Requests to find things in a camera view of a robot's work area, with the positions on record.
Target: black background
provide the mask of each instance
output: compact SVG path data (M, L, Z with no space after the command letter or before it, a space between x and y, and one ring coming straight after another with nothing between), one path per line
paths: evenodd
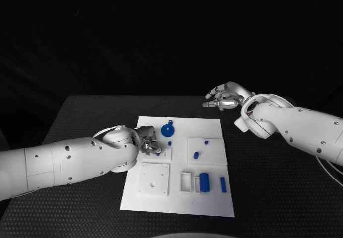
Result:
M10 148L42 143L70 95L206 95L235 81L343 116L342 6L3 7L0 129Z

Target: robotic hand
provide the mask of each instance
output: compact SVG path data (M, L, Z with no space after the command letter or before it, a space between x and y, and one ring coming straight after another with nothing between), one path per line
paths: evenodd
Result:
M232 109L242 106L235 125L263 139L280 132L287 143L343 166L343 119L294 105L274 94L257 94L228 82L206 94L204 107Z
M156 154L152 126L116 126L94 137L0 152L0 201L41 188L81 182L110 170L127 171L137 163L139 152Z

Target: black textured surface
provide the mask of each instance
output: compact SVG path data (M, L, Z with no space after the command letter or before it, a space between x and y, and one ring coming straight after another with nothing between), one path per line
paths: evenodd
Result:
M204 96L72 96L45 144L93 136L139 116L218 118L222 123L235 218L121 211L127 173L108 173L15 198L2 237L150 237L208 232L238 237L343 237L343 188L317 159L276 134L260 139L234 122L240 109L204 108Z

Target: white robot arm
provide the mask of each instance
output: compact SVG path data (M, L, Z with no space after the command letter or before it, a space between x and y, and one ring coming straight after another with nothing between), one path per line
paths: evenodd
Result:
M152 126L116 126L97 135L0 152L0 201L38 189L127 171L139 152L160 153Z
M219 110L242 106L235 122L242 132L248 130L263 139L280 132L287 143L315 156L343 165L343 119L294 105L274 94L250 92L235 82L218 86L206 95L215 100L204 107Z

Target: table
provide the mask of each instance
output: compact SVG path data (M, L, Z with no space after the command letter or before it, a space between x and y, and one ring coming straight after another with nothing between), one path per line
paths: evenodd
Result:
M139 116L221 119L235 218L121 211L124 173L15 198L0 237L152 237L208 232L238 237L343 237L343 188L317 159L280 134L264 140L234 122L241 109L204 108L204 96L71 96L44 144L94 136Z

